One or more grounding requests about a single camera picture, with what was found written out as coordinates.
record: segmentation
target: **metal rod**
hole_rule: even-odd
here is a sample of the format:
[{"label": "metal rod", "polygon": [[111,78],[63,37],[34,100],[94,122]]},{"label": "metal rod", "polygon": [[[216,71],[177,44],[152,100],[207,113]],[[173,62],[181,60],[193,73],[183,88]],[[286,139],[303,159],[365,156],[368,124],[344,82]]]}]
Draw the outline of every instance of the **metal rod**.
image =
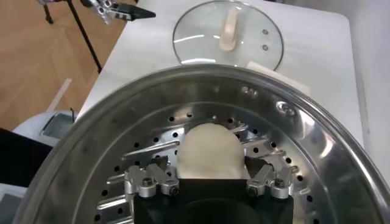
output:
[{"label": "metal rod", "polygon": [[49,23],[49,24],[53,24],[53,19],[51,18],[51,15],[50,15],[50,11],[49,11],[49,7],[47,4],[43,5],[43,9],[44,9],[44,14],[46,15],[46,21]]},{"label": "metal rod", "polygon": [[87,35],[87,33],[85,32],[85,30],[84,30],[84,26],[83,26],[83,24],[81,23],[81,20],[80,20],[80,18],[79,18],[79,16],[78,16],[78,14],[77,14],[77,12],[76,12],[74,6],[73,6],[72,0],[66,0],[66,1],[67,1],[68,5],[69,5],[69,8],[70,8],[71,11],[72,11],[73,17],[74,17],[74,19],[76,20],[77,25],[79,26],[79,29],[80,29],[80,31],[81,31],[81,34],[83,35],[84,40],[85,40],[85,42],[86,42],[87,45],[88,45],[88,48],[89,48],[89,50],[90,50],[90,52],[91,52],[91,55],[92,55],[92,57],[93,57],[93,60],[94,60],[95,63],[96,63],[97,71],[100,73],[100,72],[102,71],[102,66],[100,65],[99,59],[98,59],[98,57],[97,57],[96,54],[95,54],[95,51],[94,51],[93,46],[92,46],[92,44],[91,44],[91,42],[90,42],[90,39],[88,38],[88,35]]}]

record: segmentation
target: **perforated steamer tray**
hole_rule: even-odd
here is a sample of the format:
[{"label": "perforated steamer tray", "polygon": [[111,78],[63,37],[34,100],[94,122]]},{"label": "perforated steamer tray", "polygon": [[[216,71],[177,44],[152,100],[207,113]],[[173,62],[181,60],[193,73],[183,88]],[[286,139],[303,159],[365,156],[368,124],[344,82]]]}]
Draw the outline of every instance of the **perforated steamer tray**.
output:
[{"label": "perforated steamer tray", "polygon": [[132,82],[80,118],[38,171],[15,223],[132,223],[124,170],[168,156],[175,176],[178,145],[206,122],[233,130],[247,156],[294,167],[294,223],[389,220],[380,174],[323,108],[264,75],[197,65]]}]

